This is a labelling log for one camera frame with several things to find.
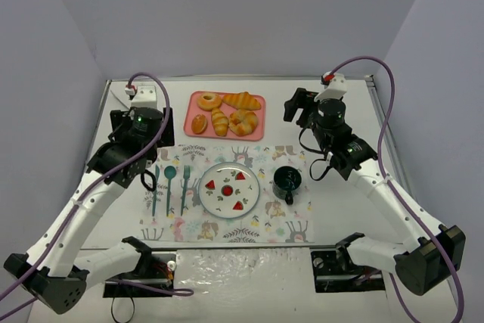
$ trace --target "teal spoon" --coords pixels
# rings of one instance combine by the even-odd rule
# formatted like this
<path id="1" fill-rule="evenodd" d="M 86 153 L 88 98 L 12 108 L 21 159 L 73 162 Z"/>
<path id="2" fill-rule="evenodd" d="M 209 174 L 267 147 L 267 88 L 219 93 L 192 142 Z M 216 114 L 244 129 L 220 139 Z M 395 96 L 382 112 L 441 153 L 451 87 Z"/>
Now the teal spoon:
<path id="1" fill-rule="evenodd" d="M 176 169 L 174 166 L 167 166 L 165 168 L 165 177 L 168 179 L 168 191 L 166 192 L 166 217 L 169 214 L 169 195 L 170 188 L 172 187 L 172 179 L 176 176 Z"/>
<path id="2" fill-rule="evenodd" d="M 158 189 L 158 179 L 160 178 L 160 168 L 155 166 L 154 169 L 154 192 L 153 192 L 153 203 L 151 207 L 151 215 L 154 217 L 154 214 L 157 210 L 157 189 Z"/>

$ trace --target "white plate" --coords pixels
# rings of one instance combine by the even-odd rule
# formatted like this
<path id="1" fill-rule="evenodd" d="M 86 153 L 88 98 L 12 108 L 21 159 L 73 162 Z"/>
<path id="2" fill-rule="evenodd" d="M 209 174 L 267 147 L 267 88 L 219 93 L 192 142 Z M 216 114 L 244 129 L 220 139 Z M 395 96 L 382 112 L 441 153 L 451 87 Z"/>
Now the white plate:
<path id="1" fill-rule="evenodd" d="M 256 175 L 239 163 L 212 166 L 198 187 L 205 210 L 222 219 L 236 219 L 248 213 L 256 205 L 259 192 Z"/>

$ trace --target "black cup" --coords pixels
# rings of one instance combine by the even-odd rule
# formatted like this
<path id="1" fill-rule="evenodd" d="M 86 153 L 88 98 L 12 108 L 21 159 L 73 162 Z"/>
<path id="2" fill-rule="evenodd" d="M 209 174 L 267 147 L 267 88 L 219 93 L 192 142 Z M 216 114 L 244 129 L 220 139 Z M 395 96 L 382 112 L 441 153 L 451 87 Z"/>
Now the black cup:
<path id="1" fill-rule="evenodd" d="M 272 191 L 277 198 L 285 200 L 290 206 L 294 203 L 293 192 L 301 185 L 301 173 L 292 166 L 282 166 L 274 173 Z"/>

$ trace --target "white bracket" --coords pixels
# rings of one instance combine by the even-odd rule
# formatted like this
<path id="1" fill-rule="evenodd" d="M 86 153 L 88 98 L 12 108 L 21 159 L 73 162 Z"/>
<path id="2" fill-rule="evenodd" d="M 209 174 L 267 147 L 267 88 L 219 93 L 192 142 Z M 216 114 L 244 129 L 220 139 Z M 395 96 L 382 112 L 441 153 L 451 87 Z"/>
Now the white bracket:
<path id="1" fill-rule="evenodd" d="M 348 91 L 346 86 L 345 76 L 341 73 L 335 73 L 333 79 L 330 81 L 328 86 L 324 87 L 324 90 L 320 92 L 316 97 L 315 101 L 323 101 L 326 98 L 336 98 L 341 99 Z"/>
<path id="2" fill-rule="evenodd" d="M 157 109 L 157 88 L 153 85 L 140 85 L 135 97 L 131 100 L 131 106 Z"/>

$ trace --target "cartoon pattern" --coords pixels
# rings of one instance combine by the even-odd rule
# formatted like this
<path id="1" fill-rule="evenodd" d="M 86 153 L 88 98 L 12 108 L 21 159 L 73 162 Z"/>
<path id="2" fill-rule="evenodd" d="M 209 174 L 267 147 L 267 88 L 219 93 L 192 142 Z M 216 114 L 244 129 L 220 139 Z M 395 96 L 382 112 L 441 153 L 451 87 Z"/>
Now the cartoon pattern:
<path id="1" fill-rule="evenodd" d="M 257 175 L 260 184 L 259 202 L 240 219 L 220 219 L 205 211 L 198 187 L 204 172 L 222 162 L 243 164 Z M 279 166 L 291 165 L 302 174 L 302 185 L 294 196 L 294 205 L 288 206 L 272 193 L 272 176 Z M 171 184 L 170 210 L 166 216 L 167 180 L 163 169 L 174 166 L 176 177 Z M 191 167 L 182 204 L 183 167 Z M 199 145 L 179 145 L 163 148 L 151 170 L 160 169 L 156 192 L 145 191 L 140 200 L 139 229 L 133 235 L 142 240 L 233 243 L 294 243 L 314 242 L 311 194 L 307 182 L 304 151 L 292 145 L 240 146 L 205 148 Z M 153 200 L 156 193 L 156 211 Z"/>

